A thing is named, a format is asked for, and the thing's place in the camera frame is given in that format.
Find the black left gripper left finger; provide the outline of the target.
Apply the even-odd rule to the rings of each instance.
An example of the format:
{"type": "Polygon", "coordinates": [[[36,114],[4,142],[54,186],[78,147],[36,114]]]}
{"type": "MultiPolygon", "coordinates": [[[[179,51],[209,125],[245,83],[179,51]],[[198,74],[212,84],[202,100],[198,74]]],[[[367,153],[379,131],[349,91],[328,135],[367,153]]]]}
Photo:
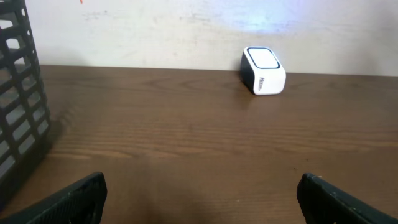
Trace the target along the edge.
{"type": "Polygon", "coordinates": [[[104,174],[94,172],[1,219],[1,224],[99,224],[107,193],[104,174]]]}

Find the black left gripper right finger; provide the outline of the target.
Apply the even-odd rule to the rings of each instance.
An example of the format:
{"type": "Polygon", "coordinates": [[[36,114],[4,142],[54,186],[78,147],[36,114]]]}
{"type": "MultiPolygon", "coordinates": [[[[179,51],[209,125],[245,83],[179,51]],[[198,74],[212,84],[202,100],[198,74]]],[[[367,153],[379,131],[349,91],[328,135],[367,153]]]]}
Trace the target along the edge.
{"type": "Polygon", "coordinates": [[[297,186],[297,200],[310,224],[397,224],[397,219],[358,200],[320,177],[305,173],[297,186]]]}

